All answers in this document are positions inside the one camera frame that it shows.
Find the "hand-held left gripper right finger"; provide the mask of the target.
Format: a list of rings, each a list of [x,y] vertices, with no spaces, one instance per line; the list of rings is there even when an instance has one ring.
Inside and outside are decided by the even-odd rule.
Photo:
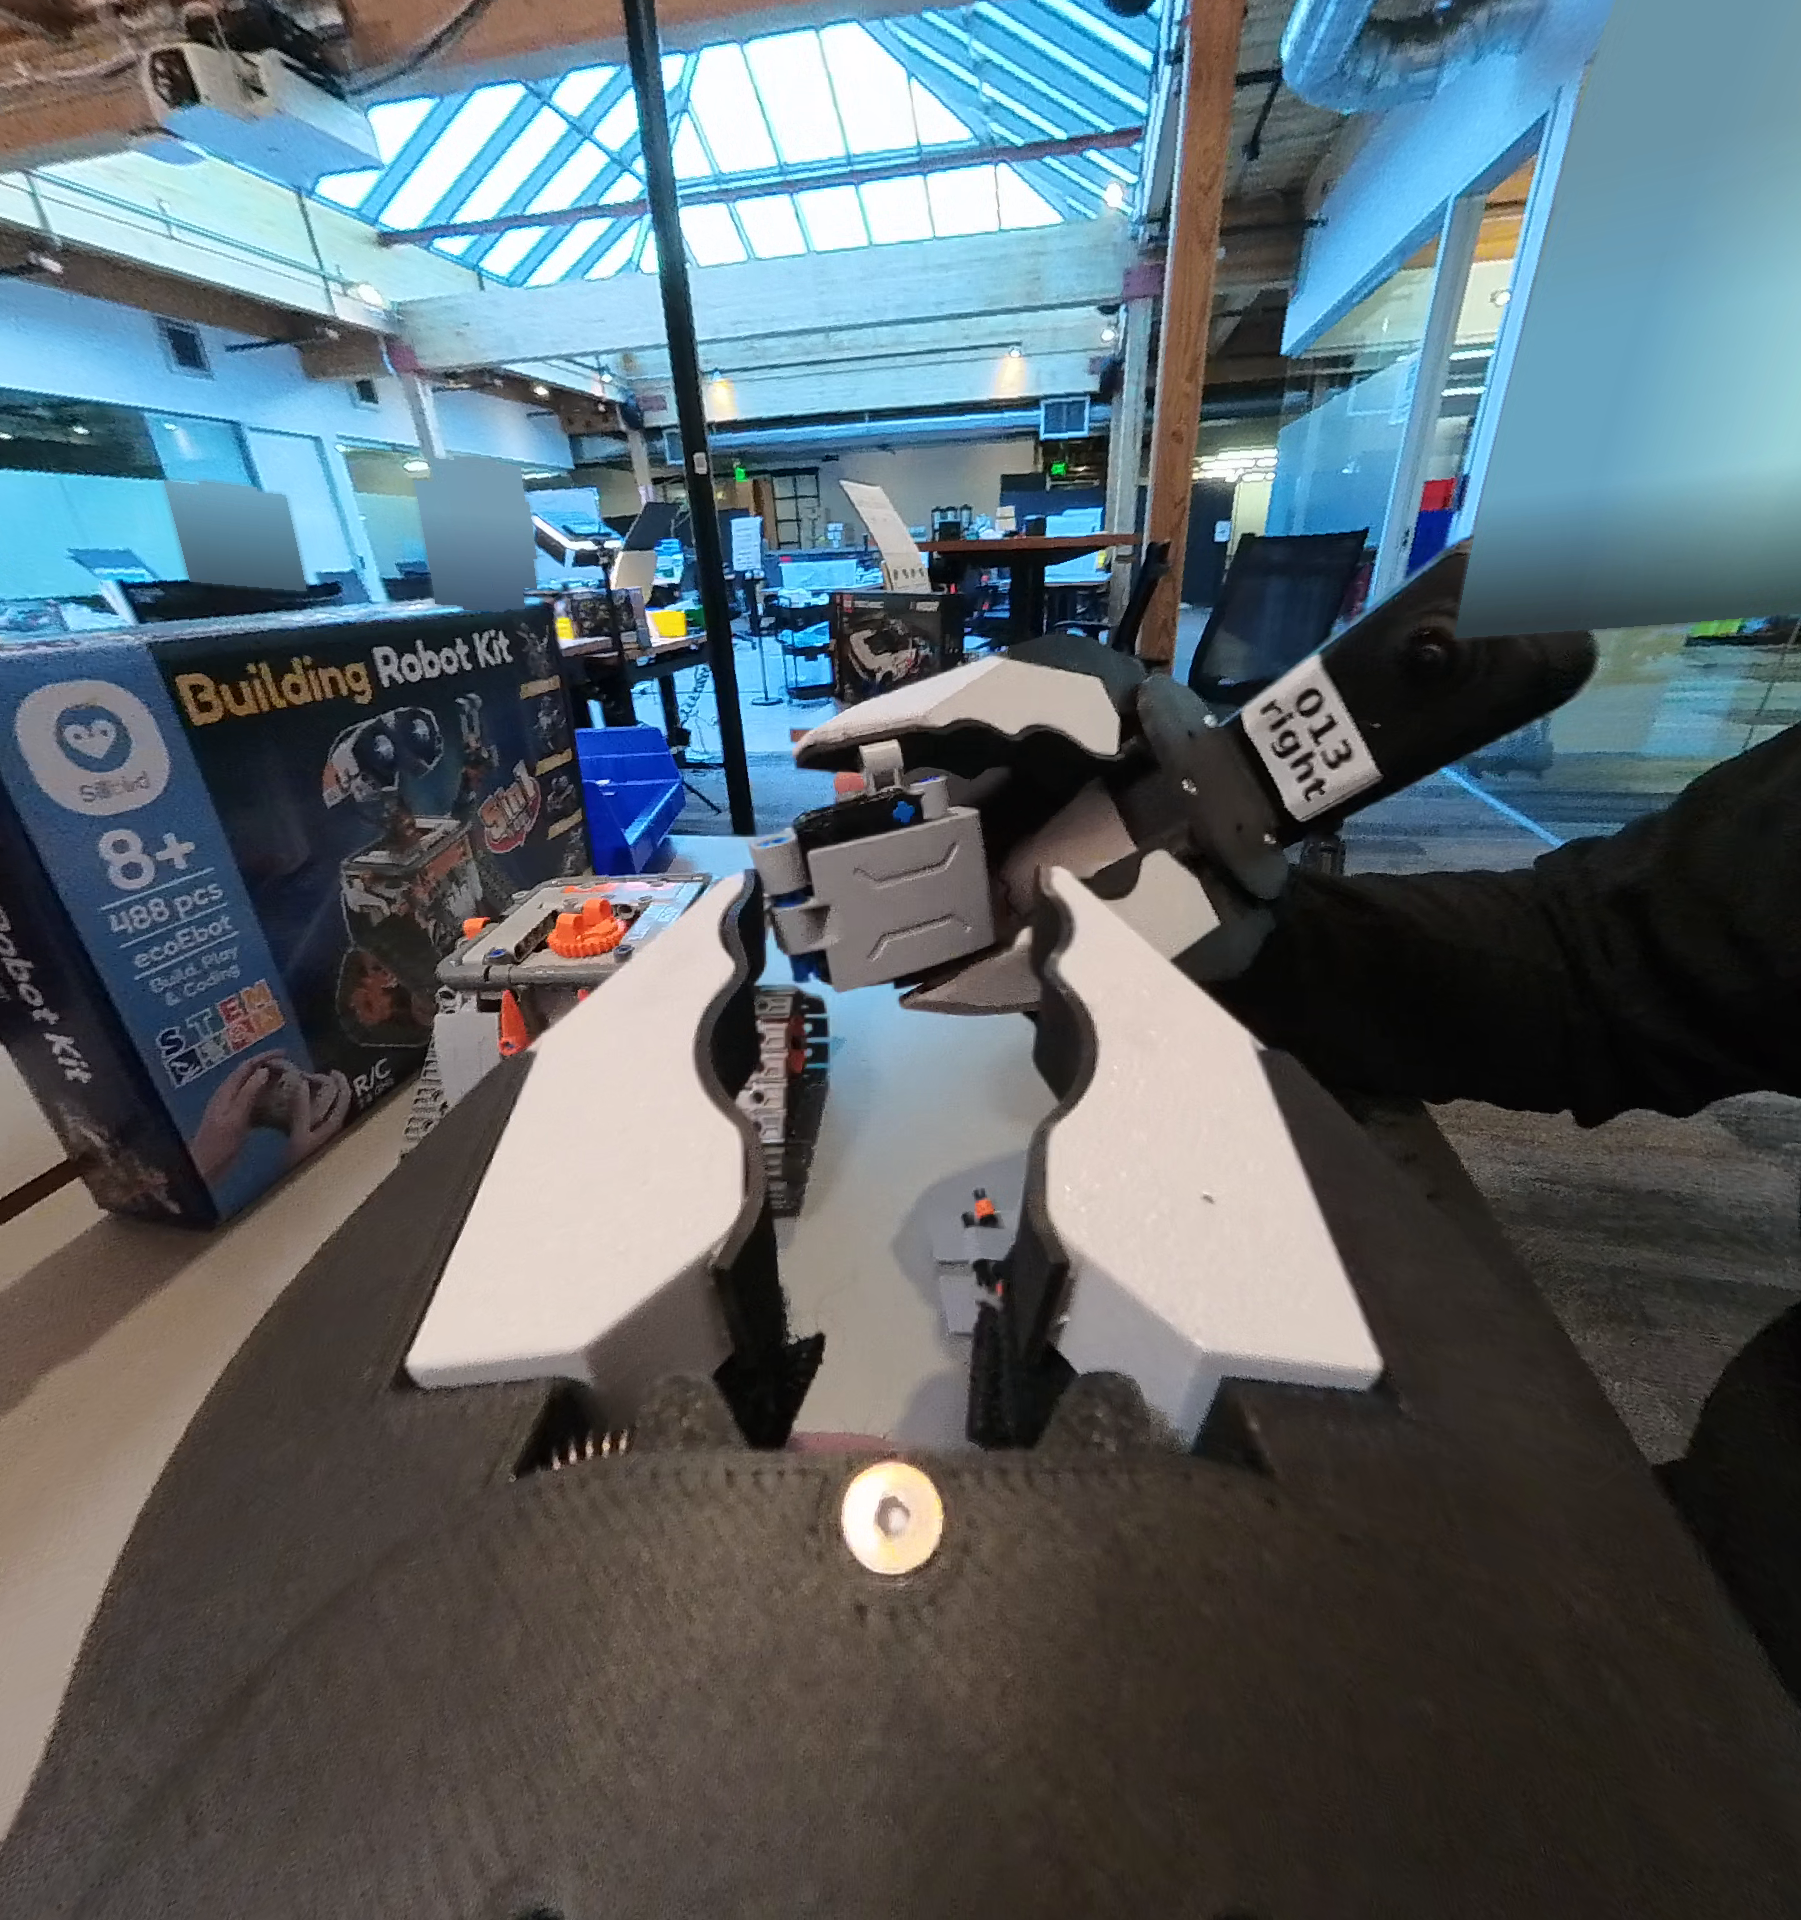
[[[1035,1064],[1052,1109],[976,1325],[976,1418],[1125,1380],[1153,1419],[1250,1389],[1357,1418],[1384,1362],[1258,1044],[1068,873],[1041,881]]]

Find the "silver ventilation duct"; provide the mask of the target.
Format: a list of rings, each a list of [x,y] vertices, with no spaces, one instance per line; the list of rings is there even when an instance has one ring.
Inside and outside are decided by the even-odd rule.
[[[1373,3],[1296,3],[1279,40],[1279,84],[1339,115],[1427,102],[1459,66],[1518,53],[1546,3],[1449,3],[1377,17]]]

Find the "white ceiling projector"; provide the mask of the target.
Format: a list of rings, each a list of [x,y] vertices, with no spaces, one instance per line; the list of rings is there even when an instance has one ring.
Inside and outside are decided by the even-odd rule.
[[[139,71],[168,137],[279,184],[308,191],[383,165],[368,115],[279,49],[176,40],[147,49]]]

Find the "blue robot kit box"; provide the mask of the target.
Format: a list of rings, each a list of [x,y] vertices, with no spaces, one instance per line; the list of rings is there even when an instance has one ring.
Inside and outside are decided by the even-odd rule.
[[[586,854],[543,606],[0,644],[0,1046],[104,1211],[259,1200],[417,1072],[461,927]]]

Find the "wooden post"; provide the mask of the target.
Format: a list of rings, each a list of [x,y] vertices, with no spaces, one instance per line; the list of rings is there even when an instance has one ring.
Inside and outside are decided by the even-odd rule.
[[[1137,658],[1157,669],[1169,669],[1175,658],[1206,330],[1222,256],[1231,102],[1247,14],[1247,3],[1191,3],[1182,8],[1175,165],[1157,318],[1144,528],[1144,546],[1166,545],[1168,563],[1135,637]]]

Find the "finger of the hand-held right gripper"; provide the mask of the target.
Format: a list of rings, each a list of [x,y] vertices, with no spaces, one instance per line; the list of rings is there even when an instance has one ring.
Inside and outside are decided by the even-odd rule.
[[[1128,655],[990,655],[844,707],[801,736],[795,762],[846,773],[894,745],[909,773],[1083,788],[1121,759],[1130,725]]]
[[[1103,903],[1174,962],[1223,933],[1223,915],[1201,877],[1169,853],[1146,854],[1131,889]],[[901,992],[901,1008],[938,1017],[1032,1017],[1041,996],[1032,919],[1025,917],[1003,943],[952,962]]]

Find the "black printed box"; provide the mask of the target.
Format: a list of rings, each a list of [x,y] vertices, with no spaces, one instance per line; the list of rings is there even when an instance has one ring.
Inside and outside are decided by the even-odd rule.
[[[833,699],[852,707],[966,661],[955,593],[835,591],[828,603]]]

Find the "blue plastic bin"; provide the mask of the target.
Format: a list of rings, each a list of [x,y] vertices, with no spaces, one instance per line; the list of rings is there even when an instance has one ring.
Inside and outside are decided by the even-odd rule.
[[[592,868],[638,877],[662,866],[688,796],[666,733],[648,724],[580,728],[575,760]]]

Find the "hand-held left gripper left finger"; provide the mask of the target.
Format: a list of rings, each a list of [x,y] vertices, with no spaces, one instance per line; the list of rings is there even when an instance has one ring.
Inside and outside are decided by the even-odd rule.
[[[559,1380],[594,1419],[634,1419],[689,1375],[739,1419],[792,1415],[764,1147],[739,1107],[763,964],[760,883],[721,877],[495,1074],[510,1109],[407,1348],[412,1387]]]

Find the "black office chair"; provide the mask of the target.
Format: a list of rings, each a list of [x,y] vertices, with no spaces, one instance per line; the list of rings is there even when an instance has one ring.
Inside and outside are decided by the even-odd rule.
[[[1191,691],[1242,707],[1324,643],[1371,569],[1368,531],[1247,535],[1185,672]]]

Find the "grey orange tracked toy robot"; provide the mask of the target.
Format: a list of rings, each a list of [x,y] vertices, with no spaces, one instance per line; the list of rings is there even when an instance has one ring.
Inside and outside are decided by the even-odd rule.
[[[416,1150],[490,1071],[654,948],[712,877],[582,877],[516,893],[496,919],[468,919],[437,962],[425,1048],[403,1151]],[[739,1107],[764,1147],[771,1211],[805,1202],[828,1082],[831,1025],[819,996],[751,992],[760,1062]]]

